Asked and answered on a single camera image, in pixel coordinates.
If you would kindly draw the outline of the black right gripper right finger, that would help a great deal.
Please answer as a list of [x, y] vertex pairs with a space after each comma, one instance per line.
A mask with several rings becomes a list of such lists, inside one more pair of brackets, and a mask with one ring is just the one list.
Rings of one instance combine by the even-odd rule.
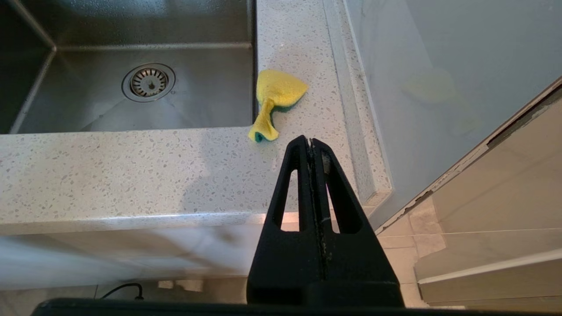
[[398, 284], [334, 151], [312, 140], [313, 184], [323, 274], [327, 280]]

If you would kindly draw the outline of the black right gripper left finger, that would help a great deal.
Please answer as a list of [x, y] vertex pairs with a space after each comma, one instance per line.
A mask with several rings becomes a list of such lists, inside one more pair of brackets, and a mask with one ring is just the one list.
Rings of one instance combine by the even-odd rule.
[[[292, 172], [297, 172], [299, 230], [285, 231], [281, 225]], [[307, 286], [322, 280], [325, 193], [319, 186], [313, 146], [298, 136], [287, 145], [264, 220], [247, 278], [248, 304], [304, 304]]]

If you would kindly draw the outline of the yellow green sponge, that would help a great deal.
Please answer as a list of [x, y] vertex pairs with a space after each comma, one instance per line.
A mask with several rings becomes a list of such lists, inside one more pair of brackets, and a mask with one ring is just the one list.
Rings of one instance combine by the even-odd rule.
[[274, 111], [288, 111], [308, 91], [309, 86], [292, 74], [274, 69], [259, 72], [256, 82], [256, 97], [259, 111], [248, 137], [254, 142], [274, 141], [279, 132], [273, 124]]

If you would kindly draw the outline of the metal sink drain strainer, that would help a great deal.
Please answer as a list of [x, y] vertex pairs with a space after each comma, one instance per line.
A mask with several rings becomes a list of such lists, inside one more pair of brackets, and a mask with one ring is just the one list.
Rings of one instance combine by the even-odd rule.
[[121, 92], [126, 98], [139, 103], [160, 100], [171, 92], [176, 74], [169, 66], [149, 63], [130, 70], [121, 82]]

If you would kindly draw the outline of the stainless steel sink basin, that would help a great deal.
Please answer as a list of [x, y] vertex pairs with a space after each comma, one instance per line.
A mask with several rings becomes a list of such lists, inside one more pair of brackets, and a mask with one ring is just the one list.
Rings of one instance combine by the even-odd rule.
[[[0, 0], [0, 135], [249, 126], [256, 39], [255, 0]], [[149, 63], [174, 88], [129, 100]]]

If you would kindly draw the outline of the white counter base cabinet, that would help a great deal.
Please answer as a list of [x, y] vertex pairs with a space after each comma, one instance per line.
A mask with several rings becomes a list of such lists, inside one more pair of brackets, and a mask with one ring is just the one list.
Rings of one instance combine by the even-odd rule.
[[246, 276], [263, 222], [0, 225], [0, 290]]

